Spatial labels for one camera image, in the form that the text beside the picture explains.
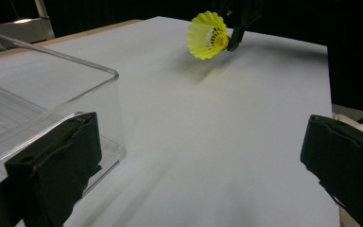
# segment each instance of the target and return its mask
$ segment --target transparent box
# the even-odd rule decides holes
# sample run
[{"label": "transparent box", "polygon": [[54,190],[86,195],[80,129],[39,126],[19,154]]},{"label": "transparent box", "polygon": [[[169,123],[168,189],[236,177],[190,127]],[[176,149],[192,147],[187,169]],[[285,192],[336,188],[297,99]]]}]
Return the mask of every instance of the transparent box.
[{"label": "transparent box", "polygon": [[[10,157],[61,121],[96,112],[102,169],[87,194],[126,154],[118,77],[110,68],[0,36],[0,182]],[[100,101],[108,96],[111,102]]]}]

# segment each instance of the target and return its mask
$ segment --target white table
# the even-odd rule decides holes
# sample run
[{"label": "white table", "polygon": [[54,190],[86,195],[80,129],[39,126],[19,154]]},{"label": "white table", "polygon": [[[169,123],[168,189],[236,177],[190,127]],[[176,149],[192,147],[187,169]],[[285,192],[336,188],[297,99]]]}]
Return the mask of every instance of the white table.
[{"label": "white table", "polygon": [[310,114],[332,112],[326,47],[247,32],[202,61],[188,25],[157,17],[48,46],[120,73],[128,149],[66,226],[338,227],[300,162]]}]

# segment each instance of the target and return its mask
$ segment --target shuttlecock cork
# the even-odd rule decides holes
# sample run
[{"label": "shuttlecock cork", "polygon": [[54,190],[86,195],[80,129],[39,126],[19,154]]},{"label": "shuttlecock cork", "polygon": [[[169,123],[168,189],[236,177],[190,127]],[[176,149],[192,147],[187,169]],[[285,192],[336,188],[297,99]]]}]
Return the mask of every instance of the shuttlecock cork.
[{"label": "shuttlecock cork", "polygon": [[211,59],[229,44],[223,18],[211,11],[200,13],[187,29],[186,42],[196,58]]}]

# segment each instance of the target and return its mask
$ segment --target white surface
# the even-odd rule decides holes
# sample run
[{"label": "white surface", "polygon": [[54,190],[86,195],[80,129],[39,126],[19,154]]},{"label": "white surface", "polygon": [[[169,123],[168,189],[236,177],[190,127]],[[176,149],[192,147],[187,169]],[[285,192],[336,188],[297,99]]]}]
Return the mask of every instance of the white surface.
[{"label": "white surface", "polygon": [[202,61],[188,25],[154,18],[48,46],[120,73],[128,148],[66,226],[338,227],[300,162],[310,114],[331,116],[326,48],[246,33]]}]

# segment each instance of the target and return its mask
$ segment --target yellow shuttlecock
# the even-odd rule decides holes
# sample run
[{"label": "yellow shuttlecock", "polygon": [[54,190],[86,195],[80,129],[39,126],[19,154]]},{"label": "yellow shuttlecock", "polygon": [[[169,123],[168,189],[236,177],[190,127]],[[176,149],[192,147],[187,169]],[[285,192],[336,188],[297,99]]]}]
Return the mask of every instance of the yellow shuttlecock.
[{"label": "yellow shuttlecock", "polygon": [[210,11],[200,13],[192,20],[186,40],[190,53],[202,60],[211,59],[229,44],[223,18]]}]

